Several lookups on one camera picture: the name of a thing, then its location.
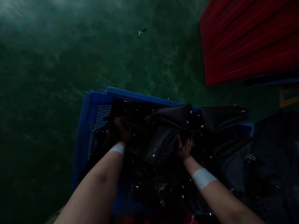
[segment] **green floor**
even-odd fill
[[[277,112],[276,87],[205,85],[198,20],[208,3],[0,2],[2,223],[42,223],[70,197],[86,90],[114,86],[196,106],[241,104],[254,122]]]

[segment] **finger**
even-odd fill
[[[178,135],[178,148],[181,148],[181,147],[182,147],[182,142],[180,139],[180,135]]]
[[[189,147],[189,145],[190,145],[190,139],[187,138],[187,141],[186,141],[186,143],[184,144],[184,147],[187,149],[187,148]]]
[[[193,140],[193,138],[191,138],[191,144],[190,144],[190,149],[192,149],[193,147],[194,147],[194,140]]]

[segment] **hand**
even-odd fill
[[[190,156],[191,149],[194,147],[194,141],[193,139],[187,139],[186,143],[182,145],[180,135],[178,135],[177,139],[177,149],[172,151],[181,159],[185,160]]]
[[[125,143],[127,143],[132,136],[131,129],[125,129],[119,117],[116,117],[114,119],[114,123],[120,132],[120,141],[124,141]]]

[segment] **blue crate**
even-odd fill
[[[91,148],[93,145],[94,131],[103,127],[106,124],[104,120],[111,110],[111,105],[114,101],[119,99],[152,102],[166,106],[179,106],[181,103],[164,100],[161,98],[148,96],[140,93],[134,93],[126,90],[121,90],[113,87],[108,87],[107,90],[86,92],[82,105],[81,115],[79,119],[77,136],[75,142],[75,155],[73,165],[73,190],[80,183],[80,176],[86,167],[87,161],[89,160]],[[252,123],[245,123],[242,130],[253,135],[254,125]],[[116,202],[121,204],[119,194]],[[132,202],[130,207],[134,208],[135,202]],[[120,206],[114,209],[114,214],[121,213]]]

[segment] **metal clasp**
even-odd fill
[[[148,123],[150,123],[151,125],[153,125],[156,121],[151,117],[151,116],[149,116],[149,115],[147,115],[146,117],[145,117],[145,120],[148,122]]]
[[[255,161],[255,156],[254,156],[254,155],[248,154],[248,155],[246,156],[246,158]]]

